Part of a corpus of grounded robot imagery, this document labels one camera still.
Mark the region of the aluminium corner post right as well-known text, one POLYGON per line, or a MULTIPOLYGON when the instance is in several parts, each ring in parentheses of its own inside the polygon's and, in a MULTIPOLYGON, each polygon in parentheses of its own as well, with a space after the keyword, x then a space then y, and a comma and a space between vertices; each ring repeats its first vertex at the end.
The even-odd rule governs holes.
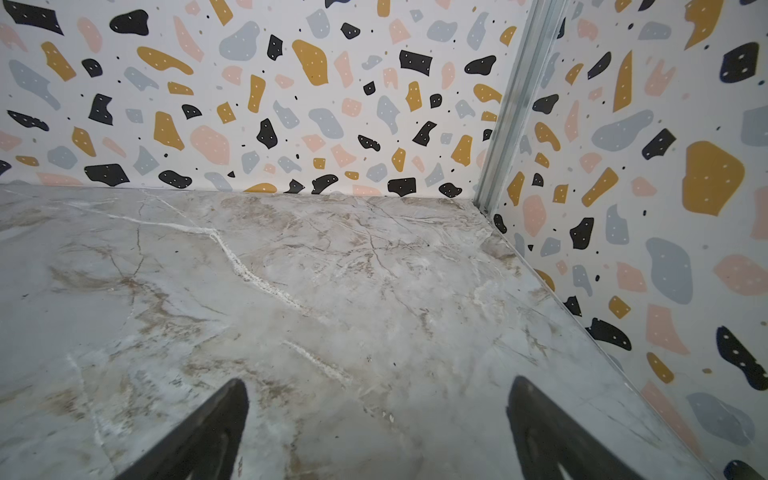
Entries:
POLYGON ((515 148, 524 133, 526 118, 566 6, 565 0, 533 1, 530 4, 474 199, 474 205, 488 218, 493 216, 506 187, 515 148))

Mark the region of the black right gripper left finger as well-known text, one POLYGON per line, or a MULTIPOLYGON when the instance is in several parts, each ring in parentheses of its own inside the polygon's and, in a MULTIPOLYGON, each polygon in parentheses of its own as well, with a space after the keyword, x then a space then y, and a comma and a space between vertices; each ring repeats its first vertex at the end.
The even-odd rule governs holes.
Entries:
POLYGON ((248 410, 245 383, 239 378, 230 379, 117 477, 231 478, 248 410))

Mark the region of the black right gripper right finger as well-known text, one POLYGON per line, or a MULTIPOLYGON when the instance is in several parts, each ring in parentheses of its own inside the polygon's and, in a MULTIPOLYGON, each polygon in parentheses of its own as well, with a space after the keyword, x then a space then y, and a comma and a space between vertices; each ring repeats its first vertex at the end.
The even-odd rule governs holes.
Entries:
POLYGON ((506 407, 526 479, 638 479, 640 476, 524 376, 506 407))

